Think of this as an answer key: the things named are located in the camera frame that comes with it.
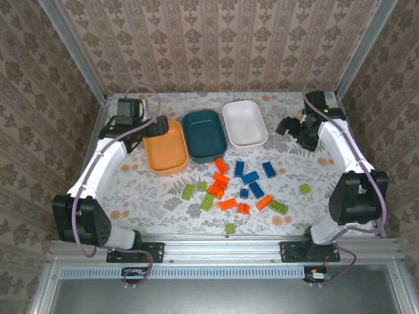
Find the green lego brick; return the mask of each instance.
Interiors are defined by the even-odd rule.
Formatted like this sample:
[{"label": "green lego brick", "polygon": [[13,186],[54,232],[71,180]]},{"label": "green lego brick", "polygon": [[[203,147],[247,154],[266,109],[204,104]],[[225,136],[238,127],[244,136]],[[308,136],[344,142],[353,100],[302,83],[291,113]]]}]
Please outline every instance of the green lego brick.
[{"label": "green lego brick", "polygon": [[283,214],[283,215],[285,215],[288,211],[288,206],[286,206],[283,203],[280,203],[276,200],[272,200],[269,203],[269,208],[271,208],[272,210],[276,211],[277,213]]},{"label": "green lego brick", "polygon": [[236,227],[234,224],[225,224],[225,233],[226,234],[235,234],[236,233]]},{"label": "green lego brick", "polygon": [[300,185],[301,194],[307,194],[312,191],[312,189],[308,186],[308,184]]},{"label": "green lego brick", "polygon": [[204,200],[202,201],[201,209],[203,209],[204,211],[209,211],[209,208],[211,207],[214,198],[214,195],[207,193],[207,195],[205,195]]},{"label": "green lego brick", "polygon": [[193,185],[186,184],[186,187],[185,187],[185,189],[183,190],[183,193],[182,193],[182,198],[185,201],[189,201],[192,197],[192,193],[194,192],[194,189],[195,189],[195,187]]},{"label": "green lego brick", "polygon": [[207,182],[199,182],[198,183],[198,191],[199,192],[206,192],[207,190]]}]

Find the toy block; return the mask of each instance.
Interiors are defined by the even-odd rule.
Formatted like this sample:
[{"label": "toy block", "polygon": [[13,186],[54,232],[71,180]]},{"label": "toy block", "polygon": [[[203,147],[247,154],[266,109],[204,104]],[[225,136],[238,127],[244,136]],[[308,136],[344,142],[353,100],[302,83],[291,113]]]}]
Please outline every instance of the toy block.
[{"label": "toy block", "polygon": [[220,175],[219,173],[216,173],[213,176],[213,179],[216,181],[221,181],[222,183],[225,183],[225,185],[227,186],[228,182],[230,182],[230,178],[226,177],[225,175]]},{"label": "toy block", "polygon": [[198,191],[205,192],[207,190],[207,182],[199,182],[198,183]]},{"label": "toy block", "polygon": [[216,188],[219,188],[220,190],[225,190],[225,188],[227,187],[227,184],[225,184],[223,181],[216,181],[214,183],[214,186]]},{"label": "toy block", "polygon": [[186,184],[186,187],[183,189],[182,198],[185,201],[189,201],[192,197],[192,193],[194,192],[195,187],[191,184]]},{"label": "toy block", "polygon": [[226,211],[227,209],[230,209],[236,206],[237,206],[237,201],[235,198],[231,198],[227,201],[220,201],[220,208],[222,211]]},{"label": "toy block", "polygon": [[259,184],[257,184],[257,182],[252,182],[251,184],[249,184],[249,188],[256,198],[261,198],[262,196],[264,196],[264,192],[262,191]]},{"label": "toy block", "polygon": [[211,207],[211,205],[212,205],[212,202],[214,201],[214,198],[215,198],[215,196],[214,195],[212,195],[212,194],[210,194],[210,193],[207,193],[206,195],[205,195],[205,198],[204,198],[204,200],[202,201],[202,203],[201,203],[201,209],[203,209],[204,211],[208,211],[209,210],[209,208]]},{"label": "toy block", "polygon": [[258,176],[256,171],[248,173],[247,175],[244,175],[242,177],[242,180],[243,180],[244,184],[252,183],[253,181],[256,181],[257,179],[259,179],[259,176]]},{"label": "toy block", "polygon": [[237,212],[239,214],[248,215],[250,213],[250,206],[246,204],[240,204]]},{"label": "toy block", "polygon": [[215,161],[215,165],[217,166],[218,170],[222,175],[228,171],[228,167],[222,158],[218,158]]},{"label": "toy block", "polygon": [[236,227],[234,224],[225,224],[225,233],[226,234],[235,234],[236,233]]},{"label": "toy block", "polygon": [[217,188],[216,186],[211,185],[210,188],[208,189],[208,193],[214,195],[216,198],[220,200],[224,195],[224,190],[221,190],[220,188]]},{"label": "toy block", "polygon": [[248,198],[249,197],[249,189],[241,188],[240,189],[240,198]]},{"label": "toy block", "polygon": [[312,191],[312,189],[309,187],[308,184],[300,185],[299,189],[300,189],[301,194],[307,194]]},{"label": "toy block", "polygon": [[261,200],[257,205],[256,208],[258,210],[264,209],[274,198],[271,195],[267,195],[263,200]]},{"label": "toy block", "polygon": [[234,170],[234,176],[241,178],[243,177],[244,162],[236,162],[236,169]]},{"label": "toy block", "polygon": [[272,164],[270,162],[265,162],[262,164],[263,170],[266,173],[266,176],[268,179],[273,178],[276,176],[275,170],[272,167]]},{"label": "toy block", "polygon": [[274,211],[282,215],[285,215],[288,211],[288,206],[276,200],[273,200],[269,203],[269,208],[273,209]]}]

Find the wall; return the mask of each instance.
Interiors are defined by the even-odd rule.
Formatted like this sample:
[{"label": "wall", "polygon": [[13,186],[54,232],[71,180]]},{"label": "wall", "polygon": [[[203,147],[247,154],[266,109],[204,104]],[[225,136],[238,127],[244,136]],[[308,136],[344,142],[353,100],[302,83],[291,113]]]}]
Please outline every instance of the wall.
[{"label": "wall", "polygon": [[0,313],[36,292],[98,103],[36,1],[0,1]]},{"label": "wall", "polygon": [[334,90],[378,0],[59,0],[108,93]]},{"label": "wall", "polygon": [[361,148],[390,185],[387,232],[419,292],[419,1],[399,1],[344,104]]}]

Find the white table surface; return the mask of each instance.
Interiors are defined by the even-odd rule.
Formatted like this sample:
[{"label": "white table surface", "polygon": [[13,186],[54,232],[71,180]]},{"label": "white table surface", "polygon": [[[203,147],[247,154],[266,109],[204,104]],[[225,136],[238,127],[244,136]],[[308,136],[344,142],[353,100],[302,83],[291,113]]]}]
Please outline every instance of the white table surface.
[{"label": "white table surface", "polygon": [[[224,234],[225,224],[234,223],[236,234],[256,235],[301,235],[307,226],[319,222],[328,212],[328,201],[341,173],[334,165],[328,151],[319,144],[315,152],[303,150],[291,136],[275,133],[276,126],[286,116],[298,116],[303,108],[301,93],[298,92],[228,92],[159,94],[162,112],[169,119],[181,122],[182,117],[199,109],[216,110],[224,124],[221,109],[231,101],[250,99],[262,112],[269,133],[263,149],[253,152],[234,152],[229,148],[225,162],[231,178],[222,200],[236,198],[238,203],[251,206],[250,215],[237,213],[237,208],[221,211],[219,201],[214,200],[211,209],[200,209],[204,192],[195,192],[190,201],[181,199],[186,184],[206,181],[208,187],[217,172],[214,163],[196,164],[191,159],[187,169],[169,177],[155,175],[147,165],[144,144],[140,144],[121,161],[111,178],[104,209],[114,224],[150,234]],[[109,116],[116,114],[117,98],[112,100]],[[132,94],[129,97],[144,97],[149,103],[148,112],[156,107],[151,94]],[[327,104],[336,107],[332,93],[326,94]],[[259,185],[265,194],[286,204],[288,213],[283,216],[269,208],[257,210],[256,200],[239,198],[242,181],[234,178],[236,160],[246,163],[245,173],[257,171]],[[262,163],[270,161],[276,177],[267,179]],[[299,186],[307,183],[311,192],[302,195]]]}]

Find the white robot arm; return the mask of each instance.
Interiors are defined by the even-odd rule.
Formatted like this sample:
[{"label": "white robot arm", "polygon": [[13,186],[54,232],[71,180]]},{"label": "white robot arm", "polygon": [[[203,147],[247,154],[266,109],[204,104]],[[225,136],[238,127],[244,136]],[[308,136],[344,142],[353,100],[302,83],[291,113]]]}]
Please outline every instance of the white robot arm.
[{"label": "white robot arm", "polygon": [[349,227],[357,227],[381,217],[382,208],[368,176],[368,171],[374,183],[380,189],[383,197],[386,195],[388,176],[383,171],[375,171],[365,159],[350,135],[346,117],[341,109],[329,108],[323,92],[311,92],[305,95],[317,111],[337,124],[324,119],[304,102],[304,118],[284,118],[276,129],[276,133],[288,134],[297,139],[297,143],[310,151],[315,151],[318,141],[329,149],[335,165],[342,173],[329,199],[329,213],[322,221],[308,227],[300,243],[282,246],[282,260],[322,261],[326,252],[333,252],[333,242],[344,234]]},{"label": "white robot arm", "polygon": [[[120,249],[139,249],[141,247],[140,232],[113,226],[101,206],[107,193],[109,179],[120,161],[131,153],[144,137],[163,135],[169,130],[165,116],[159,116],[155,123],[149,122],[148,126],[137,130],[139,126],[148,123],[148,120],[143,120],[144,114],[140,114],[141,108],[144,113],[142,100],[119,99],[118,113],[100,131],[94,155],[79,180],[66,195],[57,195],[54,198],[52,210],[58,235],[62,241],[75,242],[71,214],[76,195],[82,188],[76,212],[77,234],[80,242],[96,247]],[[117,140],[121,134],[131,130],[133,133]]]}]

